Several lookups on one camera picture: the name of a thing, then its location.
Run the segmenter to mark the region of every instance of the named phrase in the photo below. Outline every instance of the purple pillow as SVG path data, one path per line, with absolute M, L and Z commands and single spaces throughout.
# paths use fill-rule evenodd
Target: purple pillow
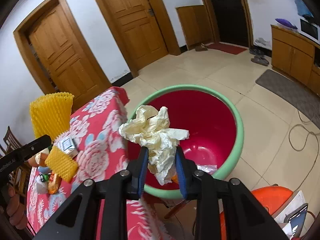
M 294 30 L 297 29 L 296 25 L 292 25 L 291 22 L 289 22 L 289 21 L 286 20 L 286 19 L 279 19 L 279 18 L 277 18 L 276 21 L 277 21 L 278 23 L 280 23 L 280 24 L 288 27 L 288 28 L 291 28 L 291 29 L 294 29 Z

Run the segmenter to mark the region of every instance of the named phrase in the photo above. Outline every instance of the black door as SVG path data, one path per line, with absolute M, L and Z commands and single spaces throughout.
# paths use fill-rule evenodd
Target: black door
M 248 46 L 247 24 L 241 0 L 211 0 L 222 42 Z

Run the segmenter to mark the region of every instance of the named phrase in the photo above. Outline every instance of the tiled floor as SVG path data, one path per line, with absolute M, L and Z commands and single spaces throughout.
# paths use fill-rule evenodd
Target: tiled floor
M 156 90 L 176 84 L 199 84 L 217 90 L 228 97 L 239 110 L 244 123 L 244 148 L 241 158 L 230 174 L 238 177 L 249 189 L 274 183 L 295 190 L 310 170 L 317 154 L 318 144 L 309 137 L 305 149 L 297 152 L 288 139 L 289 129 L 301 123 L 297 110 L 272 92 L 260 87 L 255 80 L 268 68 L 250 59 L 245 51 L 238 55 L 218 50 L 187 51 L 180 56 L 167 55 L 146 66 L 139 77 L 123 87 L 130 98 L 126 108 L 129 114 L 140 101 Z M 314 124 L 307 129 L 319 132 Z M 291 134 L 296 148 L 303 146 L 307 133 L 297 128 Z M 309 210 L 320 211 L 320 161 L 301 188 Z M 190 202 L 177 217 L 185 228 L 192 226 L 195 203 Z M 164 206 L 157 207 L 159 216 L 167 212 Z M 312 224 L 307 215 L 305 227 Z

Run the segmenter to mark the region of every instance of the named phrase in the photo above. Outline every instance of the smartphone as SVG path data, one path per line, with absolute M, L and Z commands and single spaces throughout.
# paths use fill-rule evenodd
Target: smartphone
M 304 221 L 307 216 L 307 211 L 308 211 L 308 203 L 305 203 L 285 217 L 284 223 L 291 224 L 293 237 L 300 236 Z

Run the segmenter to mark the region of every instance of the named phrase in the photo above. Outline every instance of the crumpled white tissue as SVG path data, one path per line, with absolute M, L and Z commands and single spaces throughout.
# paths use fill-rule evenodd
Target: crumpled white tissue
M 125 139 L 149 149 L 148 169 L 160 185 L 171 182 L 175 175 L 175 153 L 180 140 L 189 138 L 189 131 L 169 128 L 168 108 L 162 106 L 158 112 L 153 106 L 139 106 L 136 119 L 119 127 Z

